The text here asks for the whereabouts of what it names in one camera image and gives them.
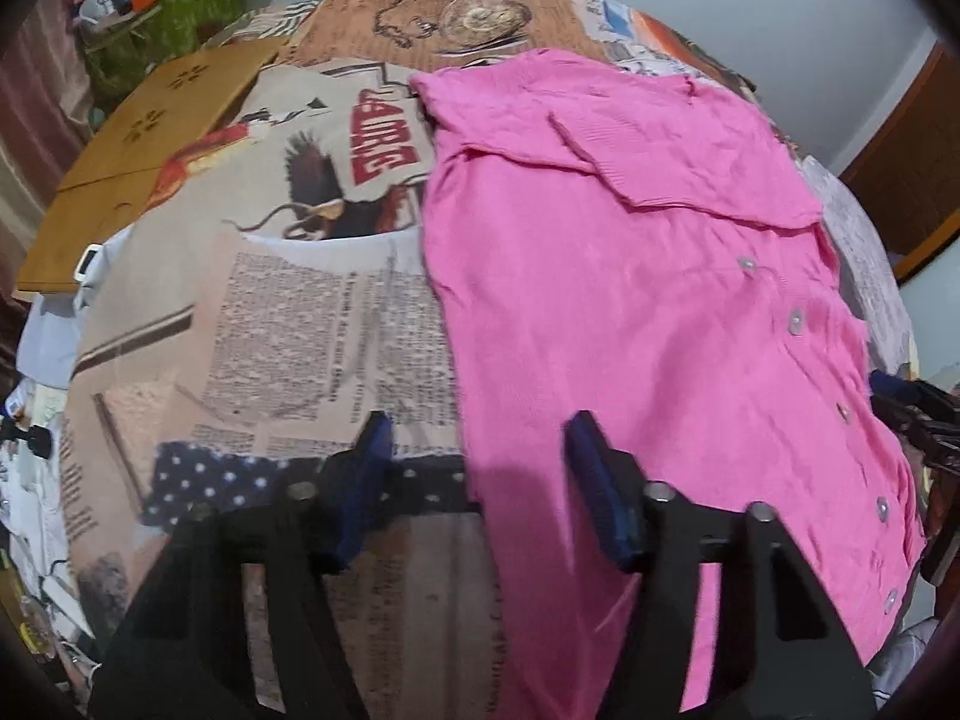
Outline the pink knit button cardigan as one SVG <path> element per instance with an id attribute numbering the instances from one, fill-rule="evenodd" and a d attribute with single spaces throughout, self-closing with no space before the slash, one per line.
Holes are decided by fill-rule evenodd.
<path id="1" fill-rule="evenodd" d="M 498 715 L 592 717 L 622 646 L 633 585 L 563 460 L 584 410 L 688 499 L 773 505 L 874 656 L 923 549 L 916 486 L 765 115 L 561 50 L 413 84 L 436 148 L 423 252 L 503 600 Z"/>

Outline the newspaper print bed sheet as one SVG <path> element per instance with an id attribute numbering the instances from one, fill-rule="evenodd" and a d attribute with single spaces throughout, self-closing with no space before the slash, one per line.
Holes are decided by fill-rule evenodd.
<path id="1" fill-rule="evenodd" d="M 161 169 L 86 319 L 62 504 L 103 656 L 91 717 L 503 718 L 503 600 L 423 252 L 436 148 L 413 80 L 533 50 L 700 78 L 768 119 L 667 50 L 604 59 L 568 0 L 325 0 L 238 118 Z M 848 189 L 768 122 L 848 304 Z M 371 411 L 394 458 L 342 567 L 335 465 Z"/>

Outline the brown wooden door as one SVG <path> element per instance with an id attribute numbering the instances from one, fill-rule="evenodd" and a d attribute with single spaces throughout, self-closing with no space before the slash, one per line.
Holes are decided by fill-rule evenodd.
<path id="1" fill-rule="evenodd" d="M 958 238 L 958 55 L 935 44 L 871 141 L 841 172 L 904 283 Z"/>

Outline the clutter pile of papers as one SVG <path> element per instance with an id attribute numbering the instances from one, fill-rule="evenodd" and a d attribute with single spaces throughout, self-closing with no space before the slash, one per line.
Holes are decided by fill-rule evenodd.
<path id="1" fill-rule="evenodd" d="M 20 382 L 2 390 L 2 416 L 14 426 L 2 442 L 2 525 L 20 582 L 18 632 L 44 663 L 64 668 L 70 689 L 85 699 L 99 656 L 68 559 L 60 494 L 67 383 L 80 330 L 70 294 L 32 300 L 16 349 Z"/>

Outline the white small device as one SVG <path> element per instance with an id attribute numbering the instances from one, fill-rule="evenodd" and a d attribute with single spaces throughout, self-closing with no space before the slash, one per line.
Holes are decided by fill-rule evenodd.
<path id="1" fill-rule="evenodd" d="M 83 254 L 80 255 L 75 268 L 73 268 L 73 281 L 75 281 L 76 284 L 82 284 L 82 282 L 85 281 L 86 273 L 88 273 L 91 265 L 93 265 L 94 261 L 98 258 L 101 249 L 103 249 L 101 244 L 89 244 L 88 247 L 83 250 Z"/>

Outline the wooden folding lap table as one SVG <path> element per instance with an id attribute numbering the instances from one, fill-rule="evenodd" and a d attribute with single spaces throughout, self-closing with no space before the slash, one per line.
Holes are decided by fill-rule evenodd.
<path id="1" fill-rule="evenodd" d="M 161 167 L 220 125 L 283 50 L 283 37 L 184 55 L 153 70 L 107 117 L 60 182 L 14 291 L 73 293 L 88 245 L 133 223 Z"/>

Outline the striped red beige curtain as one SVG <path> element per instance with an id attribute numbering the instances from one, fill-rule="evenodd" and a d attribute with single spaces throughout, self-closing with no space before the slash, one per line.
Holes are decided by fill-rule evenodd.
<path id="1" fill-rule="evenodd" d="M 32 0 L 2 36 L 2 293 L 13 283 L 65 172 L 91 138 L 91 82 L 75 0 Z"/>

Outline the green patterned storage box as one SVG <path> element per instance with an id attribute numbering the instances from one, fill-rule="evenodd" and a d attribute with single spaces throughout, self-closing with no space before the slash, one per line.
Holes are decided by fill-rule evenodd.
<path id="1" fill-rule="evenodd" d="M 153 68 L 199 50 L 244 13 L 242 0 L 156 0 L 117 25 L 82 31 L 93 104 L 112 112 Z"/>

